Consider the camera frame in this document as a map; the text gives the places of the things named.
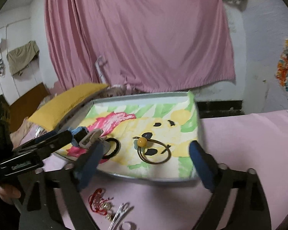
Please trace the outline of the person's left hand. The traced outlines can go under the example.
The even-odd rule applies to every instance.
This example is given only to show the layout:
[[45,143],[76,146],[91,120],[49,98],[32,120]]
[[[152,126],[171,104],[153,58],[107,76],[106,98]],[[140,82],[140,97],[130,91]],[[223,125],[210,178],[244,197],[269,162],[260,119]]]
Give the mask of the person's left hand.
[[19,199],[21,197],[21,192],[11,185],[0,185],[0,198],[12,205],[13,199]]

